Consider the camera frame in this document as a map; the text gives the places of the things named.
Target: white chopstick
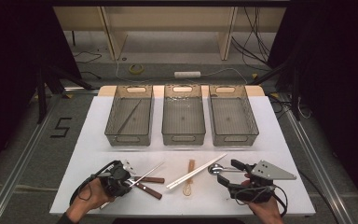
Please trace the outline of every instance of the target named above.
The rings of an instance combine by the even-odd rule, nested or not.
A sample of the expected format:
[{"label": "white chopstick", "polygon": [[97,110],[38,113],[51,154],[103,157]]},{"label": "white chopstick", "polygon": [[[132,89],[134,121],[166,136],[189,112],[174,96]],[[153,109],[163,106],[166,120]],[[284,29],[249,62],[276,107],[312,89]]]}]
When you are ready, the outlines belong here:
[{"label": "white chopstick", "polygon": [[199,168],[197,168],[196,170],[194,170],[193,172],[191,173],[188,173],[187,175],[184,175],[182,177],[180,177],[179,179],[173,181],[171,184],[167,185],[167,189],[173,189],[175,188],[176,186],[178,186],[180,183],[184,182],[185,180],[189,179],[191,176],[193,175],[196,175],[198,172],[200,172],[201,170],[207,168],[209,165],[211,165],[212,163],[222,159],[223,157],[225,157],[227,155],[226,154],[223,154],[211,161],[208,161],[207,163],[205,163],[204,165],[200,166]]}]

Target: aluminum rail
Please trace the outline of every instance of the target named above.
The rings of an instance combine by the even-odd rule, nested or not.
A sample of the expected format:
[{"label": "aluminum rail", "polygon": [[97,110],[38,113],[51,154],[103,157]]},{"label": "aluminum rail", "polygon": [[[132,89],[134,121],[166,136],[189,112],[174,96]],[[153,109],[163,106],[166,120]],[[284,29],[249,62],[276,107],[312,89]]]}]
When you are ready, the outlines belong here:
[{"label": "aluminum rail", "polygon": [[10,176],[7,179],[7,182],[2,187],[0,191],[0,217],[3,215],[5,208],[8,204],[8,201],[11,198],[11,195],[14,192],[17,184],[19,183],[25,168],[29,160],[31,159],[32,155],[34,154],[35,149],[39,143],[40,137],[42,136],[43,132],[46,129],[48,121],[51,117],[54,108],[58,104],[61,99],[61,95],[53,95],[48,104],[48,113],[46,114],[45,118],[40,124],[37,124],[30,140],[27,143],[24,151],[21,153],[19,160],[17,161],[16,165],[13,168],[13,171],[10,173]]},{"label": "aluminum rail", "polygon": [[[289,101],[289,99],[283,94],[281,94],[281,97],[284,101]],[[302,148],[307,154],[312,170],[315,172],[316,177],[321,184],[325,197],[332,205],[333,211],[337,216],[339,223],[354,223],[351,215],[348,212],[348,209],[345,206],[345,203],[341,200],[341,197],[339,196],[339,193],[332,182],[332,178],[324,169],[324,165],[319,158],[315,148],[313,147],[310,139],[308,138],[307,133],[301,124],[301,121],[297,121],[291,111],[288,111],[286,115],[292,124],[292,127],[298,137],[298,140],[300,141]]]}]

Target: black panel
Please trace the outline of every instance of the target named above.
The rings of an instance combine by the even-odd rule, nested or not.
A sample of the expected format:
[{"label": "black panel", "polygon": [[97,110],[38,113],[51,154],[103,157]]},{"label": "black panel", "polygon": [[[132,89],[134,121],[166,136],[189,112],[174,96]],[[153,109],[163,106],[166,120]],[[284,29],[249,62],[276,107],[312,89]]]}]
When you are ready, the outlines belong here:
[{"label": "black panel", "polygon": [[292,5],[286,8],[268,57],[270,67],[276,68],[286,61],[304,32],[304,27],[314,16],[315,9],[315,6],[309,5]]},{"label": "black panel", "polygon": [[358,5],[334,5],[301,92],[358,188]]},{"label": "black panel", "polygon": [[15,0],[15,4],[63,7],[287,7],[318,0]]},{"label": "black panel", "polygon": [[35,92],[36,72],[45,65],[81,78],[52,8],[0,2],[0,151]]}]

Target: white power strip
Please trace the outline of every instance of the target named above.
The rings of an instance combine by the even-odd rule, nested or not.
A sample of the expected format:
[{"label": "white power strip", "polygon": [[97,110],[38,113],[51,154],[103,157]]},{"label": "white power strip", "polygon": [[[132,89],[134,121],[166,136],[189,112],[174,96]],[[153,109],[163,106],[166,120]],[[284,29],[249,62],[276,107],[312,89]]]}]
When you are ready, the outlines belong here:
[{"label": "white power strip", "polygon": [[175,72],[175,78],[201,77],[201,72]]}]

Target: metal frame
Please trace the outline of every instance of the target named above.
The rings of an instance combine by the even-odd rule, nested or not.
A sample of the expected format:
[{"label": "metal frame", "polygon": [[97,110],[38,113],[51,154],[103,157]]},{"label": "metal frame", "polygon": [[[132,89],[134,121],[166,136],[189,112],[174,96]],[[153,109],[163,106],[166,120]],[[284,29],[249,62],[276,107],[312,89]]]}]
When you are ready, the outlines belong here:
[{"label": "metal frame", "polygon": [[288,7],[317,0],[17,0],[15,5],[55,7]]},{"label": "metal frame", "polygon": [[3,215],[5,208],[8,204],[8,201],[13,194],[14,189],[16,188],[17,184],[19,183],[22,174],[27,167],[29,160],[31,159],[32,155],[34,154],[35,149],[37,148],[37,144],[39,143],[40,137],[42,136],[43,132],[46,129],[46,126],[49,122],[51,114],[53,113],[56,105],[60,101],[60,95],[54,95],[51,98],[47,114],[43,121],[40,124],[36,125],[34,133],[32,134],[30,140],[28,141],[27,146],[25,147],[24,151],[21,153],[19,160],[17,161],[16,165],[13,168],[10,176],[7,178],[6,183],[2,187],[0,191],[0,217]]},{"label": "metal frame", "polygon": [[[287,97],[281,94],[281,97],[284,101],[288,101]],[[295,131],[298,140],[304,149],[312,170],[315,172],[316,177],[318,178],[319,183],[322,186],[325,197],[332,205],[333,211],[337,216],[339,223],[354,223],[351,215],[349,214],[345,203],[342,201],[341,197],[338,194],[336,187],[333,184],[332,178],[327,173],[324,168],[324,164],[318,156],[318,153],[315,151],[310,139],[307,136],[306,131],[304,130],[300,121],[298,121],[291,111],[286,113],[287,118],[289,118],[290,123],[292,124],[293,130]]]}]

